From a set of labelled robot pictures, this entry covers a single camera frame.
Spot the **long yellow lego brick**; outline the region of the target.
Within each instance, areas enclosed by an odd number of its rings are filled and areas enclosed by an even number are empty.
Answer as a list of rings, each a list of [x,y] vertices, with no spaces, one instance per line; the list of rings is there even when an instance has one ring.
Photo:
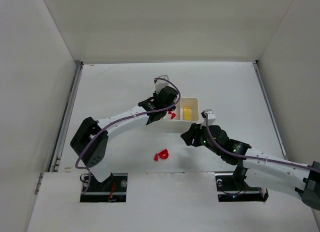
[[[183,108],[183,120],[190,121],[192,119],[191,109],[189,107]]]

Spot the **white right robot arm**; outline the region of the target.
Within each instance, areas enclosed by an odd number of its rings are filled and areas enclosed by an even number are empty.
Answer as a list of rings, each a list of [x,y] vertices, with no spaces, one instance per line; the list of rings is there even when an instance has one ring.
[[[320,209],[319,162],[308,165],[273,157],[231,139],[218,125],[193,123],[181,138],[187,146],[204,146],[235,166],[233,180],[238,187],[271,189],[300,199],[312,209]]]

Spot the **red lego wing piece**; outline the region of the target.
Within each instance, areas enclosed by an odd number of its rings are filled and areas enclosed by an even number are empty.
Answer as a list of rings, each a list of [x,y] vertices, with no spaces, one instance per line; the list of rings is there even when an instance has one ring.
[[[176,116],[176,114],[174,112],[172,112],[172,111],[169,111],[168,115],[170,116],[171,120],[173,120],[175,118],[175,116]]]

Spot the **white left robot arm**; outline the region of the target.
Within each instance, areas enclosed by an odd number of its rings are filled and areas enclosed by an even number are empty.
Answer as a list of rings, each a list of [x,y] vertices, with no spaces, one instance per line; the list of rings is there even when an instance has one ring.
[[[78,155],[75,167],[79,169],[79,162],[83,162],[84,169],[90,170],[99,183],[105,183],[112,175],[104,160],[108,142],[124,132],[159,121],[175,109],[179,100],[179,90],[165,86],[122,114],[100,120],[85,118],[70,142]]]

